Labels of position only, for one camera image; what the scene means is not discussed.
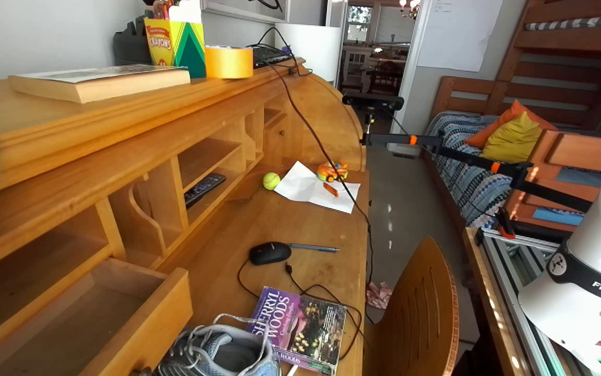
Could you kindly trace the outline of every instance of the yellow pillow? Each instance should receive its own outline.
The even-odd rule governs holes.
[[[528,160],[541,134],[543,127],[522,113],[487,136],[481,157],[501,164]]]

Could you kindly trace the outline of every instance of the chair backrest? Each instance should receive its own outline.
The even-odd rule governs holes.
[[[440,246],[424,239],[366,332],[364,371],[450,374],[458,351],[458,296]]]

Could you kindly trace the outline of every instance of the window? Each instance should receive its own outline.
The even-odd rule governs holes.
[[[372,7],[348,7],[345,41],[366,41]]]

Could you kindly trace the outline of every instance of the orange pillow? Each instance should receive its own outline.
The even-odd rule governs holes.
[[[486,141],[490,138],[492,131],[496,131],[501,126],[508,124],[511,120],[519,118],[522,113],[528,113],[528,118],[537,124],[543,130],[556,130],[552,124],[544,121],[536,113],[532,113],[528,106],[524,106],[519,100],[513,100],[511,106],[499,115],[492,124],[487,124],[483,130],[473,134],[472,138],[464,141],[464,144],[473,148],[483,148]]]

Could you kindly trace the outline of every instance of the remote control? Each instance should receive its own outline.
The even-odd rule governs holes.
[[[208,194],[213,188],[216,188],[218,183],[224,181],[224,176],[220,174],[208,174],[207,177],[201,177],[195,187],[192,187],[185,194],[183,194],[183,204],[192,207],[195,201],[199,201],[204,194]]]

